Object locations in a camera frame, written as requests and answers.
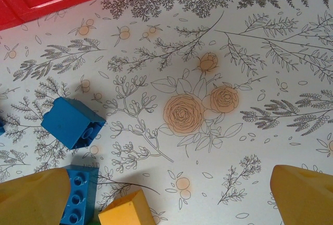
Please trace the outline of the amber right gripper left finger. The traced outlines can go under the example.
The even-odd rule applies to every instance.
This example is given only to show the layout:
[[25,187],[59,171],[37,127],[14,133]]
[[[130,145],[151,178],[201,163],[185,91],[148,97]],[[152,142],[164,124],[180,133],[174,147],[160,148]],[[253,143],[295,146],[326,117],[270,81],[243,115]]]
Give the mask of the amber right gripper left finger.
[[70,190],[64,168],[0,183],[0,225],[59,225]]

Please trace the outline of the amber right gripper right finger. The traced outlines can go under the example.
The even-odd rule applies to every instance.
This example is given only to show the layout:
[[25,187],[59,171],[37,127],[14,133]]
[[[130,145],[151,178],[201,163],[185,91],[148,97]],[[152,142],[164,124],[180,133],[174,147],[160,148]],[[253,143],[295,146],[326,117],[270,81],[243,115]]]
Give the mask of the amber right gripper right finger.
[[332,175],[276,165],[270,188],[284,225],[333,225]]

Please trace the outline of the yellow lego block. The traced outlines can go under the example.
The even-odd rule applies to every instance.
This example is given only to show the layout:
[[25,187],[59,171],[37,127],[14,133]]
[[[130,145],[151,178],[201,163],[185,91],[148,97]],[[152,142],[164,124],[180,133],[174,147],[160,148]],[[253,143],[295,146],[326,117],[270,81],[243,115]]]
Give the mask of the yellow lego block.
[[98,218],[101,225],[156,225],[143,190],[114,200]]

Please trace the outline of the floral patterned table cover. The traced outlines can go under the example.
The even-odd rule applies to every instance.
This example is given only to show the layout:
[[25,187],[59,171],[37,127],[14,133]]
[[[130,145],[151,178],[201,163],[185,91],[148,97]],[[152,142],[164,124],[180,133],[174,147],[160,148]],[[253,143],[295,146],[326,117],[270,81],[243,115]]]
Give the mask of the floral patterned table cover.
[[[69,150],[59,97],[106,123]],[[0,31],[0,183],[98,167],[95,214],[139,189],[156,225],[284,225],[289,164],[333,174],[333,0],[90,0]]]

